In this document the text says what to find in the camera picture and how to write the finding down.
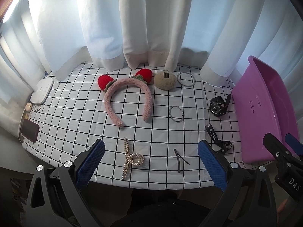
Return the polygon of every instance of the black watch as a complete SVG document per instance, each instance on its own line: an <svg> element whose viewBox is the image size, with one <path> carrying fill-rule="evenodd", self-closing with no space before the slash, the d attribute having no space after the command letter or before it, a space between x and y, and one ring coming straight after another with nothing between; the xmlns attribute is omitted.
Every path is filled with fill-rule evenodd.
<svg viewBox="0 0 303 227"><path fill-rule="evenodd" d="M223 100L221 96L214 97L209 104L209 109L212 112L212 114L215 115L216 117L225 115L230 99L231 99L231 95L227 96L226 102Z"/></svg>

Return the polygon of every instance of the white tablecloth with black grid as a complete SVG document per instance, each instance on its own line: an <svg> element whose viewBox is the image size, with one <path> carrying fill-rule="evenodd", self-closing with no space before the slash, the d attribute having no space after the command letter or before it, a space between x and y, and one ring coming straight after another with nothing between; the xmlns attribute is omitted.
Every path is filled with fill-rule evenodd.
<svg viewBox="0 0 303 227"><path fill-rule="evenodd" d="M139 68L150 68L153 75L163 67L152 68L141 64ZM241 157L241 141L233 100L225 116L216 118L209 113L209 101L220 95L226 99L231 94L233 83L227 81L221 88L213 87L202 81L197 67L178 66L178 72L188 72L196 79L193 87L176 84L170 91L156 88L153 81L148 85L152 93L153 107L149 121L142 119L145 103L144 93L135 86L119 89L111 100L114 112L125 123L124 128L113 125L103 105L104 93L97 80L107 74L114 79L129 78L138 69L132 70L127 64L123 69L108 72L97 68L92 62L80 64L64 80L54 79L52 90L44 104L35 107L30 120L38 123L40 131L37 142L24 139L23 147L43 161L61 166L67 160L74 160L82 151L89 150L96 139L105 143L105 154L91 180L115 186L141 189L190 189L213 185L197 153L198 142L206 139L215 150L205 132L209 122L219 139L233 143L225 155L228 161L244 164ZM182 82L192 83L191 76L181 74ZM169 107L179 106L184 111L184 121L174 122L169 118ZM180 117L178 109L172 109L174 117ZM125 161L124 137L127 137L131 153L140 153L145 160L141 166L133 166L125 180L122 170ZM190 164L180 159L181 173L174 148Z"/></svg>

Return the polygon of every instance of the pink tray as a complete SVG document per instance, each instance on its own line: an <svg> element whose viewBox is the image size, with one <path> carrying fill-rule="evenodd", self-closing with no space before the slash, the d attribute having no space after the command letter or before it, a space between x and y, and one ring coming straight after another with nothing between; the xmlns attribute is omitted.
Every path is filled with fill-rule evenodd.
<svg viewBox="0 0 303 227"><path fill-rule="evenodd" d="M248 68L232 91L243 161L275 160L263 146L263 137L269 132L294 154L284 141L287 133L299 140L297 121L287 89L273 68L254 56L249 56L248 61Z"/></svg>

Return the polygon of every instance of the watch face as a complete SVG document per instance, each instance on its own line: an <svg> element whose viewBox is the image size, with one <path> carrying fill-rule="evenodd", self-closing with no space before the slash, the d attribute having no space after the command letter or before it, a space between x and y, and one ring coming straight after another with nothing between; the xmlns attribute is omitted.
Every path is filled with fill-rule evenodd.
<svg viewBox="0 0 303 227"><path fill-rule="evenodd" d="M214 114L218 114L220 112L220 106L218 103L216 102L212 102L210 104L210 109Z"/></svg>

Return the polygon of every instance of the light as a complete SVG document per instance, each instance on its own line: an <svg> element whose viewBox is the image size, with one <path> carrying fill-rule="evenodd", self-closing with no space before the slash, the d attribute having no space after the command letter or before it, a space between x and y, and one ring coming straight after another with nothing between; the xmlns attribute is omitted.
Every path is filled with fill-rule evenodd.
<svg viewBox="0 0 303 227"><path fill-rule="evenodd" d="M7 9L4 17L3 17L3 23L5 23L6 21L8 21L8 19L10 18L10 16L12 15L15 7L17 6L18 2L20 0L13 0L12 3L10 4L9 8Z"/></svg>

